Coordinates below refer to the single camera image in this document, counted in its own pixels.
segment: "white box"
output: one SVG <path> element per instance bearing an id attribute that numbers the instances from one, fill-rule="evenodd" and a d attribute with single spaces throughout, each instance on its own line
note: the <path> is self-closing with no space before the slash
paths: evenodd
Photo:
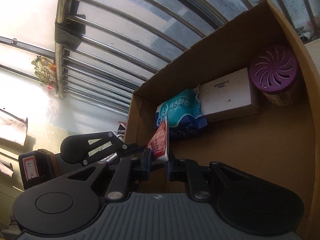
<path id="1" fill-rule="evenodd" d="M 257 91 L 247 68 L 203 84 L 199 100 L 208 122 L 259 113 Z"/>

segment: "towel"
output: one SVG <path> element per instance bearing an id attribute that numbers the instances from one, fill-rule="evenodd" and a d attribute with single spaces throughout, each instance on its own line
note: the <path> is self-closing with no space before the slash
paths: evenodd
<path id="1" fill-rule="evenodd" d="M 0 108 L 0 138 L 24 145 L 28 118 L 20 118 Z"/>
<path id="2" fill-rule="evenodd" d="M 11 163 L 6 161 L 0 161 L 0 171 L 9 177 L 13 175 L 13 166 Z"/>

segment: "purple air freshener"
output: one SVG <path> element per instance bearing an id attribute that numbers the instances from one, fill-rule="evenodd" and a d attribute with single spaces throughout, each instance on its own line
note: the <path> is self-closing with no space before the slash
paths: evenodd
<path id="1" fill-rule="evenodd" d="M 300 95 L 299 64 L 294 53 L 280 45 L 261 50 L 250 64 L 253 84 L 277 106 L 289 106 Z"/>

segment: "blue tissue package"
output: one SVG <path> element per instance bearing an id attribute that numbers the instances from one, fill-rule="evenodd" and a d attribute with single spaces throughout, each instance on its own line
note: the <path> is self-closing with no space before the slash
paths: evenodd
<path id="1" fill-rule="evenodd" d="M 170 140 L 194 136 L 207 125 L 200 112 L 199 87 L 186 89 L 158 106 L 155 116 L 155 129 L 168 116 Z"/>

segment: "red snack bag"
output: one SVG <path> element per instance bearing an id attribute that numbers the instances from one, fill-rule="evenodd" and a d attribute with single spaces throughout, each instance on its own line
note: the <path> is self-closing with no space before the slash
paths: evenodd
<path id="1" fill-rule="evenodd" d="M 169 160 L 168 116 L 162 121 L 147 147 L 152 151 L 152 161 L 154 164 L 166 163 Z"/>

